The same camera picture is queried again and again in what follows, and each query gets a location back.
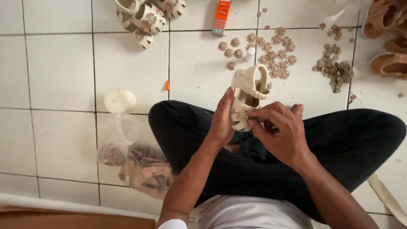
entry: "tan sandal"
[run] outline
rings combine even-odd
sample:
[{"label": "tan sandal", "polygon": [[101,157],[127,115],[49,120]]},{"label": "tan sandal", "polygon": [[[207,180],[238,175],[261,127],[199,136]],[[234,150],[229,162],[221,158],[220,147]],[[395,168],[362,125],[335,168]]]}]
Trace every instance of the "tan sandal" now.
[{"label": "tan sandal", "polygon": [[407,38],[399,37],[392,39],[384,47],[389,52],[407,54]]},{"label": "tan sandal", "polygon": [[400,12],[397,0],[373,0],[363,24],[363,35],[368,39],[378,38],[395,25]]},{"label": "tan sandal", "polygon": [[371,69],[383,77],[407,79],[407,55],[401,53],[383,53],[373,58]]}]

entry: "sandal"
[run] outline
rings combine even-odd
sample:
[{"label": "sandal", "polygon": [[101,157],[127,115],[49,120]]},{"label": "sandal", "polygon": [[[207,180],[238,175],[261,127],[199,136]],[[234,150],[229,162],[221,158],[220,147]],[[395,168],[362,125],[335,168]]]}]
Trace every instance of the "sandal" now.
[{"label": "sandal", "polygon": [[[260,80],[255,80],[257,70],[261,73]],[[272,83],[268,83],[268,78],[268,70],[262,64],[236,70],[232,78],[234,100],[230,110],[233,129],[241,132],[251,130],[247,123],[249,119],[247,113],[258,108],[260,99],[267,99],[269,96]]]},{"label": "sandal", "polygon": [[407,79],[407,55],[401,53],[383,53],[373,58],[371,69],[383,77]]},{"label": "sandal", "polygon": [[363,35],[375,39],[389,31],[395,25],[400,11],[397,0],[373,0],[363,24]]},{"label": "sandal", "polygon": [[136,45],[138,48],[148,49],[151,47],[153,43],[152,33],[146,33],[140,28],[138,28],[135,24],[131,23],[129,21],[129,18],[131,17],[129,14],[119,11],[116,11],[116,14],[123,28],[129,31],[136,38]]},{"label": "sandal", "polygon": [[167,20],[163,12],[145,0],[116,0],[119,12],[129,14],[128,21],[146,33],[158,33],[164,30]]},{"label": "sandal", "polygon": [[384,47],[389,52],[407,54],[407,38],[399,37],[392,39],[388,41]]},{"label": "sandal", "polygon": [[177,19],[185,13],[186,4],[184,0],[155,0],[166,17]]}]

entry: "white plastic piece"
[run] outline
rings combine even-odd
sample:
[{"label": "white plastic piece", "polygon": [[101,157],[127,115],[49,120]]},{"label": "white plastic piece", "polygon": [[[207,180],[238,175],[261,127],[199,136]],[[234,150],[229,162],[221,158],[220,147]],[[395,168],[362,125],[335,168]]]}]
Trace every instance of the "white plastic piece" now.
[{"label": "white plastic piece", "polygon": [[105,106],[110,113],[130,113],[136,108],[137,99],[129,90],[111,89],[105,95]]},{"label": "white plastic piece", "polygon": [[245,61],[249,62],[250,59],[252,58],[252,56],[254,56],[255,53],[256,53],[256,50],[254,48],[249,48],[249,50],[247,51],[247,54],[245,56]]}]

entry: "debris on floor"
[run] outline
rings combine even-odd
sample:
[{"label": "debris on floor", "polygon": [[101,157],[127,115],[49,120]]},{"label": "debris on floor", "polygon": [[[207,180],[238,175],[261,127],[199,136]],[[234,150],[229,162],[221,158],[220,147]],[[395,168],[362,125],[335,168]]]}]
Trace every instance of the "debris on floor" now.
[{"label": "debris on floor", "polygon": [[354,76],[353,68],[347,61],[336,62],[341,54],[341,48],[336,44],[332,46],[326,44],[324,50],[322,58],[317,61],[317,65],[312,70],[322,72],[323,76],[329,77],[331,79],[329,85],[332,86],[333,92],[340,93],[342,85],[351,82]]}]

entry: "cream sandal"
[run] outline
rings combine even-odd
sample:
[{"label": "cream sandal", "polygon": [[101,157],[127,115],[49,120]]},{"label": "cream sandal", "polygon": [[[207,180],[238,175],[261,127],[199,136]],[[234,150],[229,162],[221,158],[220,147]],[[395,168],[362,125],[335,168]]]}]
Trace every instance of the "cream sandal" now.
[{"label": "cream sandal", "polygon": [[[255,80],[257,70],[261,74],[260,80]],[[247,113],[258,108],[260,99],[267,99],[269,96],[272,83],[268,83],[268,79],[268,70],[262,64],[236,70],[232,78],[234,100],[230,111],[233,129],[242,132],[251,130],[247,123]]]}]

